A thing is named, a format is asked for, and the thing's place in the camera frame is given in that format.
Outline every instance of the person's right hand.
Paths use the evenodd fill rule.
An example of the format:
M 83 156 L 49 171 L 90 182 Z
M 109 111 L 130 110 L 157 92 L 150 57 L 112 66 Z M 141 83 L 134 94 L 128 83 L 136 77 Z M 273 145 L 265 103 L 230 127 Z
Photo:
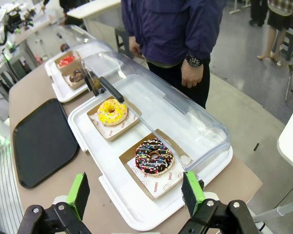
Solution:
M 133 53 L 134 56 L 144 59 L 140 50 L 140 45 L 136 42 L 135 37 L 129 37 L 129 49 L 130 49 L 130 52 Z

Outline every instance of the chocolate donut with sprinkles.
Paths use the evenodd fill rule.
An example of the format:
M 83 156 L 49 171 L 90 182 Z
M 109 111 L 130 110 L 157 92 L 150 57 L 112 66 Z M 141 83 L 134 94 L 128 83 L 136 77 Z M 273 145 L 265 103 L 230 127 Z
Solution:
M 144 141 L 136 150 L 136 166 L 144 174 L 158 175 L 167 171 L 174 161 L 171 151 L 157 138 Z

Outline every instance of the shoe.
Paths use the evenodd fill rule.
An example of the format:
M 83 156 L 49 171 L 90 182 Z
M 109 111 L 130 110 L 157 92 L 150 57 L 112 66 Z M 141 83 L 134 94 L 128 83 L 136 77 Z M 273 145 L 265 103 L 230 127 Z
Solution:
M 250 26 L 254 27 L 255 24 L 258 24 L 258 21 L 252 19 L 252 20 L 249 21 L 249 24 L 250 24 Z

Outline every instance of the black tray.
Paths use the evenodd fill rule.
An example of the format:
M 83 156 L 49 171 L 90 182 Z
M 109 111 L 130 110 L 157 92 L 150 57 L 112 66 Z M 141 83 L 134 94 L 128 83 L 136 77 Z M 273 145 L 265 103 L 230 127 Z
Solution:
M 26 188 L 35 187 L 55 173 L 78 149 L 65 111 L 55 98 L 16 126 L 13 145 L 19 182 Z

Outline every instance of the bare leg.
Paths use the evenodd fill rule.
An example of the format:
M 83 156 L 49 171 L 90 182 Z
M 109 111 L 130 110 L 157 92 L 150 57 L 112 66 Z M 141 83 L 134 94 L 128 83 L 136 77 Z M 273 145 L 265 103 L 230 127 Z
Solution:
M 266 51 L 263 55 L 257 56 L 258 59 L 262 60 L 264 58 L 270 58 L 270 52 L 273 47 L 276 32 L 277 32 L 277 30 L 275 28 L 273 28 L 272 26 L 269 26 L 267 48 L 266 48 Z
M 279 56 L 280 56 L 280 46 L 282 45 L 282 43 L 284 42 L 284 38 L 285 38 L 285 33 L 286 30 L 285 28 L 282 28 L 281 32 L 280 32 L 280 36 L 279 36 L 279 40 L 277 43 L 277 48 L 275 50 L 275 54 L 271 56 L 271 59 L 278 61 L 279 60 Z

